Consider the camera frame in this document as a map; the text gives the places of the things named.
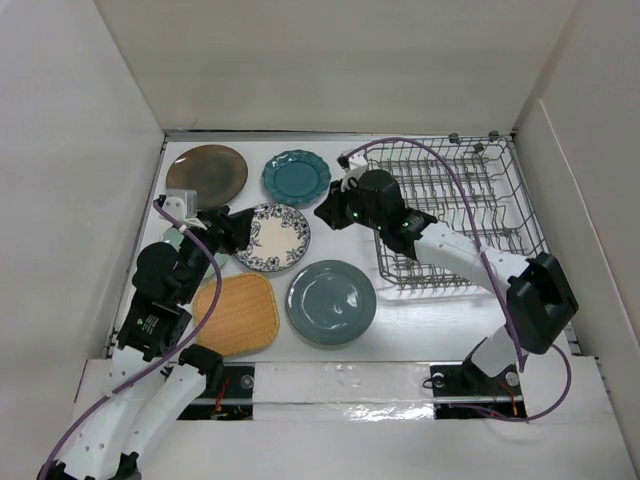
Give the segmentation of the teal scalloped plate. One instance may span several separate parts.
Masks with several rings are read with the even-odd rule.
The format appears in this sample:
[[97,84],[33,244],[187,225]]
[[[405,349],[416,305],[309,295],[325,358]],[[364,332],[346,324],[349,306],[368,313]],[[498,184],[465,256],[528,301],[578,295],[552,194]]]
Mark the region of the teal scalloped plate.
[[262,183],[275,202],[305,206],[329,188],[331,172],[319,155],[307,150],[289,150],[266,162]]

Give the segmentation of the blue floral white plate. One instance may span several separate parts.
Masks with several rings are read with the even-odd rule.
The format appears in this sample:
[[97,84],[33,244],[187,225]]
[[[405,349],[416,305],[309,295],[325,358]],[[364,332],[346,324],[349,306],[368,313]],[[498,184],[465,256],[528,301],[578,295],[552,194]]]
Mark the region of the blue floral white plate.
[[259,272],[279,272],[300,261],[311,241],[311,228],[298,209],[282,203],[254,207],[249,243],[235,257]]

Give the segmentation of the grey blue round plate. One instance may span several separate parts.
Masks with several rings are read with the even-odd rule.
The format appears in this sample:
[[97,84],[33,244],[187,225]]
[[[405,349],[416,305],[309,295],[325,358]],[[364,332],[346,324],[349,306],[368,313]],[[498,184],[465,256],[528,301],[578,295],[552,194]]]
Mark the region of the grey blue round plate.
[[342,347],[371,326],[377,297],[370,279],[356,266],[321,260],[294,277],[285,306],[293,329],[307,342]]

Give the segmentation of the orange woven square tray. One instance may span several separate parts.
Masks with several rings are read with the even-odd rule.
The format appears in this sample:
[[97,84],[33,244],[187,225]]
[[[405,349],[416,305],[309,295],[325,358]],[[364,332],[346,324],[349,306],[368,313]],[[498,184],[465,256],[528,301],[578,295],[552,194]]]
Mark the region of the orange woven square tray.
[[271,282],[257,273],[226,277],[219,301],[196,343],[223,356],[264,349],[276,338],[280,318]]

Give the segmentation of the light green plate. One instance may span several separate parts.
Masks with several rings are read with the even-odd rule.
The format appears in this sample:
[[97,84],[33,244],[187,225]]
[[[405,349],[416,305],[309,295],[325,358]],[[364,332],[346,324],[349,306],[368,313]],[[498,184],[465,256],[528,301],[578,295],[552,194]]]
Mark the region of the light green plate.
[[[170,227],[168,228],[162,236],[159,238],[160,242],[167,243],[172,246],[176,251],[179,250],[182,245],[185,236],[176,228]],[[215,261],[220,268],[223,268],[224,265],[228,262],[230,256],[224,253],[216,253]],[[204,279],[210,278],[215,274],[214,267],[211,264],[208,264],[208,268],[203,276]]]

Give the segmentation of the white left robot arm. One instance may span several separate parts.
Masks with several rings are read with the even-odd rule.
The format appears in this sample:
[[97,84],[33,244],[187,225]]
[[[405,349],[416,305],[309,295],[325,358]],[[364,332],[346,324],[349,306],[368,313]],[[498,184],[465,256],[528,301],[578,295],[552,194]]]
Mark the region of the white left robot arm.
[[54,447],[41,479],[139,479],[172,423],[199,395],[222,387],[223,357],[195,344],[185,310],[214,256],[245,249],[253,209],[216,207],[193,219],[172,213],[160,196],[154,209],[183,235],[174,248],[156,242],[142,249],[135,289],[116,338],[103,396],[81,414]]

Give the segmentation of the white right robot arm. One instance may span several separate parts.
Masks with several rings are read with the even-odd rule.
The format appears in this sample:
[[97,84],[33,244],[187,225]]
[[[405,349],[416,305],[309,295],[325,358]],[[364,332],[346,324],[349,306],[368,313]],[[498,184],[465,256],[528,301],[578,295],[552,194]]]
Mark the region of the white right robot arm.
[[443,268],[494,294],[505,323],[467,355],[453,380],[468,393],[484,393],[519,359],[543,355],[578,311],[559,261],[483,245],[436,217],[410,208],[398,182],[386,171],[331,183],[315,215],[331,229],[358,224],[375,231],[390,250]]

